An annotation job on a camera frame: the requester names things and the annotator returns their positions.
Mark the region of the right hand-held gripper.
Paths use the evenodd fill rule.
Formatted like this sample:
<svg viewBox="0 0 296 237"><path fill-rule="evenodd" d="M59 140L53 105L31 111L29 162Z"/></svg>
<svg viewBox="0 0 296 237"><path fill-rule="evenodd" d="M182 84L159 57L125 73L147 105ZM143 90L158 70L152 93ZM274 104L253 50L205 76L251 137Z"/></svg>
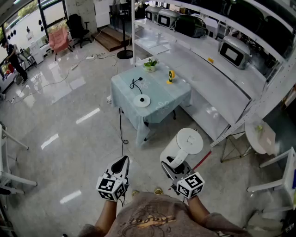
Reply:
<svg viewBox="0 0 296 237"><path fill-rule="evenodd" d="M177 195L183 195L190 199L197 196L203 189L205 181L198 172L183 162L176 169L172 169L167 163L161 162L166 176L173 181L171 188Z"/></svg>

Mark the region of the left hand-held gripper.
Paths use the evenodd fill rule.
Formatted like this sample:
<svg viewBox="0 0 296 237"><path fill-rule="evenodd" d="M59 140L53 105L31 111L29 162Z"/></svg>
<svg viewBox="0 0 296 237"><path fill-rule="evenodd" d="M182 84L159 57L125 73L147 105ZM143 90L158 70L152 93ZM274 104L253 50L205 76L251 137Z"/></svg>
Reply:
<svg viewBox="0 0 296 237"><path fill-rule="evenodd" d="M117 202L128 189L130 159L122 156L109 163L105 172L98 177L96 190L101 198Z"/></svg>

